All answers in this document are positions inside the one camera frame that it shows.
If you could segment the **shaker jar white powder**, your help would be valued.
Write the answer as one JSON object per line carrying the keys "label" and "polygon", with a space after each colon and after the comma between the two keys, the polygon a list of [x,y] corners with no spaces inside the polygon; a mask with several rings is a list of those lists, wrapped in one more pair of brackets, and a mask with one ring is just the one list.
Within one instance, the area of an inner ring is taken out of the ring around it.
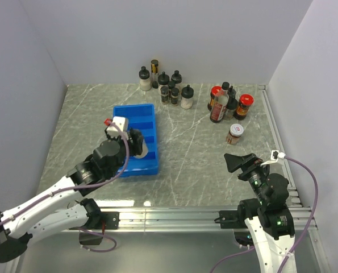
{"label": "shaker jar white powder", "polygon": [[137,154],[135,155],[135,158],[137,159],[141,159],[141,158],[144,158],[147,154],[148,154],[148,147],[146,145],[145,142],[142,143],[142,151],[141,151],[141,154]]}

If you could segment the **blue divided plastic bin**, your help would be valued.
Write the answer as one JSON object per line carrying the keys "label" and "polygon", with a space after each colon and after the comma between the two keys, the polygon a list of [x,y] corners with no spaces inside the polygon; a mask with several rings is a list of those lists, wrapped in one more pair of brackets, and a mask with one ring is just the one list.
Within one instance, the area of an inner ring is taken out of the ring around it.
{"label": "blue divided plastic bin", "polygon": [[148,153],[142,159],[130,157],[121,177],[158,174],[158,144],[154,104],[114,106],[113,116],[128,119],[128,128],[138,129],[144,136]]}

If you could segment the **knob lid jar white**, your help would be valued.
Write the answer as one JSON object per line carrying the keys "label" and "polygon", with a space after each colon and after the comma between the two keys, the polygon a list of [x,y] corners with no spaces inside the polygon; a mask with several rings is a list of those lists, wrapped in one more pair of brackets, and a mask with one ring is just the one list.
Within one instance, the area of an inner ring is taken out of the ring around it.
{"label": "knob lid jar white", "polygon": [[190,109],[193,105],[193,96],[194,96],[194,89],[187,85],[182,89],[181,92],[181,107],[183,109]]}

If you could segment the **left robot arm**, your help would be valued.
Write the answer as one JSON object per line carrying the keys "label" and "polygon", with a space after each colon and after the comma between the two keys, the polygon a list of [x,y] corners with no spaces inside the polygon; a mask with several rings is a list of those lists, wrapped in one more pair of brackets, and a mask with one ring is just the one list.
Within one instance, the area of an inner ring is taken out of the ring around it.
{"label": "left robot arm", "polygon": [[[61,230],[99,226],[100,211],[85,196],[117,179],[131,156],[147,154],[140,130],[120,129],[112,124],[105,133],[107,139],[53,186],[23,204],[0,211],[0,263],[17,258],[33,242]],[[56,211],[79,197],[82,202],[71,212]]]}

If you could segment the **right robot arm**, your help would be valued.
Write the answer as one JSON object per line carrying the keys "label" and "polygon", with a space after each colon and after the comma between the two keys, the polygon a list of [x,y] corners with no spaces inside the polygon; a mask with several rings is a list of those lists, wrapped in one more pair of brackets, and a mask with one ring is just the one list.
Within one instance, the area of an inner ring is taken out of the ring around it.
{"label": "right robot arm", "polygon": [[241,200],[236,211],[221,210],[215,221],[222,229],[249,230],[261,272],[297,271],[295,256],[290,252],[295,243],[295,227],[286,205],[289,181],[270,171],[270,165],[284,157],[278,150],[271,152],[268,161],[255,154],[224,154],[228,172],[240,170],[238,179],[247,181],[256,197]]}

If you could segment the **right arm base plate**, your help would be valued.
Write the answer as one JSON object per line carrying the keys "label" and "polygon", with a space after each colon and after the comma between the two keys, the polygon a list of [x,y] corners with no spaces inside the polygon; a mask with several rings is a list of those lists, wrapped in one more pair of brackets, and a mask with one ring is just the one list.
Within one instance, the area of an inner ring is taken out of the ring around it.
{"label": "right arm base plate", "polygon": [[248,213],[240,210],[220,210],[219,217],[214,219],[221,229],[245,229]]}

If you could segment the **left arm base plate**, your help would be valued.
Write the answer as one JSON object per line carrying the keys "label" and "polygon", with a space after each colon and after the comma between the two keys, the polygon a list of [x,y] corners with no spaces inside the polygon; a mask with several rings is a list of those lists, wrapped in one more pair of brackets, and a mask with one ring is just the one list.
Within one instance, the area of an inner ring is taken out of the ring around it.
{"label": "left arm base plate", "polygon": [[100,212],[98,222],[95,225],[97,230],[116,230],[119,226],[120,213],[113,212]]}

